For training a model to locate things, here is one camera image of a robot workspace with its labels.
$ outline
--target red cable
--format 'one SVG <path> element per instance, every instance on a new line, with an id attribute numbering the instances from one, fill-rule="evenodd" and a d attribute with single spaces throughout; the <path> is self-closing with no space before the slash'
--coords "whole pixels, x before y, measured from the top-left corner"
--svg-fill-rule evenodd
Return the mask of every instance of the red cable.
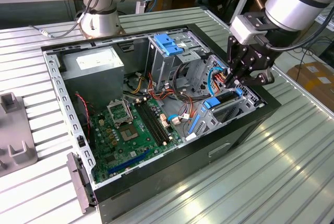
<path id="1" fill-rule="evenodd" d="M 75 94 L 77 97 L 80 98 L 80 100 L 83 102 L 84 106 L 85 106 L 85 110 L 86 110 L 86 116 L 87 116 L 87 125 L 88 125 L 88 136 L 87 139 L 89 140 L 89 132 L 90 132 L 90 125 L 89 125 L 89 113 L 88 113 L 88 108 L 87 108 L 87 104 L 86 101 L 83 99 L 83 97 L 81 97 L 79 94 Z"/>

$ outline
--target blue pcie slot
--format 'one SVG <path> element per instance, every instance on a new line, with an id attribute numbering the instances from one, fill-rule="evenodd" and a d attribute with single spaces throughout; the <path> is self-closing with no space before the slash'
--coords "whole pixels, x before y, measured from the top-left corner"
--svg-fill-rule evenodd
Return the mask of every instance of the blue pcie slot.
<path id="1" fill-rule="evenodd" d="M 122 164 L 119 164 L 113 168 L 108 169 L 108 174 L 112 174 L 115 172 L 118 172 L 119 170 L 122 170 L 124 168 L 127 168 L 128 166 L 137 163 L 138 161 L 144 160 L 145 156 L 150 152 L 150 149 L 146 150 L 145 152 L 143 152 L 141 155 L 138 155 L 137 157 L 130 159 Z"/>
<path id="2" fill-rule="evenodd" d="M 193 124 L 192 124 L 192 126 L 191 126 L 191 128 L 189 129 L 189 132 L 188 132 L 189 134 L 194 130 L 194 128 L 195 128 L 195 126 L 196 126 L 196 124 L 197 124 L 199 118 L 200 118 L 200 116 L 199 116 L 199 114 L 197 114 L 197 115 L 196 115 L 196 118 L 195 118 L 195 120 L 194 120 L 194 122 L 193 122 Z"/>

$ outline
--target connector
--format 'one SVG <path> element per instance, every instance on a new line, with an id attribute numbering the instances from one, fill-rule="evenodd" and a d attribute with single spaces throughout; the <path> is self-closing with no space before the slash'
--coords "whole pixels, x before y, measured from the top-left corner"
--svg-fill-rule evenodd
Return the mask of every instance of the connector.
<path id="1" fill-rule="evenodd" d="M 172 122 L 174 125 L 179 125 L 179 124 L 181 124 L 181 121 L 178 119 L 178 117 L 172 118 L 171 122 Z"/>

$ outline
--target slotted aluminum surface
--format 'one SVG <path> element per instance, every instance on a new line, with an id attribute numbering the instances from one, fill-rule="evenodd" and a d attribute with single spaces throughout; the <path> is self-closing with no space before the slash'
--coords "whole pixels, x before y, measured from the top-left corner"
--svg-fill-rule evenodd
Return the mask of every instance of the slotted aluminum surface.
<path id="1" fill-rule="evenodd" d="M 228 30 L 200 8 L 121 17 L 127 32 L 196 23 L 226 50 Z M 61 34 L 71 22 L 43 26 Z M 72 151 L 40 51 L 82 40 L 50 40 L 30 28 L 0 31 L 0 91 L 23 96 L 39 161 L 0 178 L 0 223 L 100 223 L 83 216 L 66 168 Z M 286 79 L 266 89 L 282 107 L 248 141 L 115 223 L 330 223 L 334 216 L 334 122 Z"/>

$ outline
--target green motherboard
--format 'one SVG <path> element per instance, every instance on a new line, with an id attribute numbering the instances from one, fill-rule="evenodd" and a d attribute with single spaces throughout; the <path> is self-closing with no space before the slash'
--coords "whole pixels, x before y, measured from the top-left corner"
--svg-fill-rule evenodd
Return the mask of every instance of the green motherboard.
<path id="1" fill-rule="evenodd" d="M 159 116 L 162 111 L 158 103 L 154 99 L 149 99 L 145 104 L 146 109 L 152 110 L 155 122 L 159 122 L 161 125 Z M 150 122 L 147 122 L 148 117 L 145 115 L 147 111 L 143 112 L 143 109 L 136 107 L 134 104 L 130 104 L 129 109 L 133 121 L 130 123 L 124 122 L 119 127 L 115 126 L 108 110 L 91 116 L 95 144 L 91 146 L 91 150 L 96 160 L 93 172 L 97 183 L 122 173 L 126 169 L 159 155 L 182 142 L 178 133 L 171 126 L 164 128 L 161 125 L 161 129 L 165 131 L 164 135 L 168 136 L 169 140 L 161 145 L 156 140 L 157 138 L 154 138 L 156 133 L 152 133 Z M 111 112 L 114 119 L 126 116 L 119 105 Z"/>

